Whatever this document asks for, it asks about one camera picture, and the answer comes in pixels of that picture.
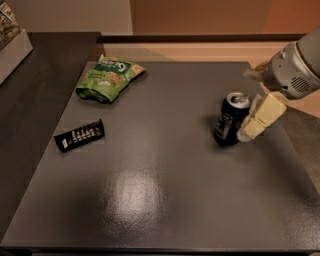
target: wall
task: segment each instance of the wall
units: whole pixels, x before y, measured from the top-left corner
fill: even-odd
[[[98,31],[132,35],[129,0],[7,0],[29,32]]]
[[[7,0],[30,32],[103,35],[307,33],[320,0]]]
[[[139,35],[307,33],[319,0],[131,0]]]

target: gray countertop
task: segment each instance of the gray countertop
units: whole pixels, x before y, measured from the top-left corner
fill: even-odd
[[[66,154],[49,141],[1,246],[319,250],[319,195],[280,122],[234,147],[212,136],[227,93],[262,93],[248,65],[144,65],[113,104],[72,94],[54,134],[101,118],[106,137]]]
[[[99,33],[30,33],[33,51],[0,85],[0,241]]]

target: can lid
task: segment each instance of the can lid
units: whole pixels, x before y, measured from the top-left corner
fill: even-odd
[[[231,106],[240,109],[249,108],[251,105],[251,99],[249,95],[243,92],[229,93],[227,95],[227,101]]]

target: cardboard box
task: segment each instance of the cardboard box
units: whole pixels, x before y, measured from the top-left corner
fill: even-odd
[[[11,74],[33,49],[27,32],[22,29],[6,47],[0,51],[0,84]]]

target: snack package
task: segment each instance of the snack package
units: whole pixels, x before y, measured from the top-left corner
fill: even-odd
[[[136,63],[101,55],[99,63],[86,73],[77,86],[76,93],[82,99],[113,102],[129,82],[144,70]]]
[[[0,50],[20,33],[14,13],[6,2],[0,0]]]

